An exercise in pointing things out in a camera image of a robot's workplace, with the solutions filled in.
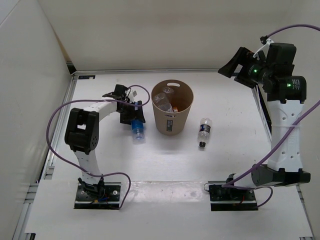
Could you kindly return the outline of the clear bottle blue orange label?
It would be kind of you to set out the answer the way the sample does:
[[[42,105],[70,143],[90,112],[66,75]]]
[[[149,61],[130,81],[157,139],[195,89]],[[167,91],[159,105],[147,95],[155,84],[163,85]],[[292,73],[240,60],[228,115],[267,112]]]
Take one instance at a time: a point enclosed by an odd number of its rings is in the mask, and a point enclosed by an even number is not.
[[[173,113],[173,107],[171,100],[175,91],[172,87],[165,86],[161,89],[160,93],[157,93],[153,98],[153,103],[157,108],[164,112]]]

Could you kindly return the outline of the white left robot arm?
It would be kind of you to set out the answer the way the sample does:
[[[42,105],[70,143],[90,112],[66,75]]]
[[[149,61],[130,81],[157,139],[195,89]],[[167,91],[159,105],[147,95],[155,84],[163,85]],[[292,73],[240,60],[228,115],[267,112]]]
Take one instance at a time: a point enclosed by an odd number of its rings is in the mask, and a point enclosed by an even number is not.
[[[132,87],[117,84],[114,91],[102,96],[101,101],[86,108],[72,108],[69,113],[65,143],[75,154],[82,177],[79,179],[83,191],[94,200],[105,195],[105,182],[96,158],[95,149],[99,141],[100,121],[112,113],[120,114],[120,123],[130,125],[134,139],[144,140],[146,122],[142,101],[135,101],[137,93]]]

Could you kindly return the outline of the clear bottle blue cap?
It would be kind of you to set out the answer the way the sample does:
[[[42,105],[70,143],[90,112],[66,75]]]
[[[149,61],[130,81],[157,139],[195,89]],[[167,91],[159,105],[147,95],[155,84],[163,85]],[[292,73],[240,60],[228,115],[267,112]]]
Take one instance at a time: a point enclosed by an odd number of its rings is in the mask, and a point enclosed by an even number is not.
[[[131,121],[131,133],[135,144],[143,144],[145,142],[144,124],[142,121],[138,119]]]

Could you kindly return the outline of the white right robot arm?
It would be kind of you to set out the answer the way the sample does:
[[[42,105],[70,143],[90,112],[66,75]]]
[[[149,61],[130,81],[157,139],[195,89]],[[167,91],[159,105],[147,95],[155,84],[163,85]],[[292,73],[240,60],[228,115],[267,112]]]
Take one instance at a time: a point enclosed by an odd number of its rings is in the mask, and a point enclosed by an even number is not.
[[[291,43],[270,43],[267,54],[240,47],[218,73],[253,89],[261,85],[271,119],[271,150],[242,174],[231,174],[223,185],[230,200],[238,199],[243,189],[294,186],[309,183],[311,174],[303,170],[300,155],[302,111],[307,99],[307,82],[293,75],[297,48]]]

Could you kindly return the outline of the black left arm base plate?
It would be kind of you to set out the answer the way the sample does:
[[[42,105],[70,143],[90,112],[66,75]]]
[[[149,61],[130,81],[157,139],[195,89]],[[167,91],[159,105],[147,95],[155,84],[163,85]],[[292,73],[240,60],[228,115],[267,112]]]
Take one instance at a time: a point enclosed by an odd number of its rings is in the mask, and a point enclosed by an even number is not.
[[[74,209],[78,210],[118,210],[122,184],[120,182],[99,183],[94,188],[78,183]]]

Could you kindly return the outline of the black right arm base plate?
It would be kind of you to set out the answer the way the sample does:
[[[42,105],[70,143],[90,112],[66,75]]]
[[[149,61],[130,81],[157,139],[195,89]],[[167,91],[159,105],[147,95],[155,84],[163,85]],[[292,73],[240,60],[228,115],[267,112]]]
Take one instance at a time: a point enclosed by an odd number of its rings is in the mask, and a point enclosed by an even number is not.
[[[223,188],[221,183],[206,182],[212,212],[257,211],[258,204],[253,190]]]

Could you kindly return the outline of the clear bottle black label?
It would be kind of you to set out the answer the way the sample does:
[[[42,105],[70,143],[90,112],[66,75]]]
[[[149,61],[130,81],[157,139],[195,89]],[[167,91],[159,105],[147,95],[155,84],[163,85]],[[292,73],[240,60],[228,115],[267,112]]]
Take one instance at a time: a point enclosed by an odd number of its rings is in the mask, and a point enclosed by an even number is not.
[[[197,135],[199,147],[204,149],[210,139],[210,132],[212,128],[212,120],[210,118],[202,118],[199,125]]]

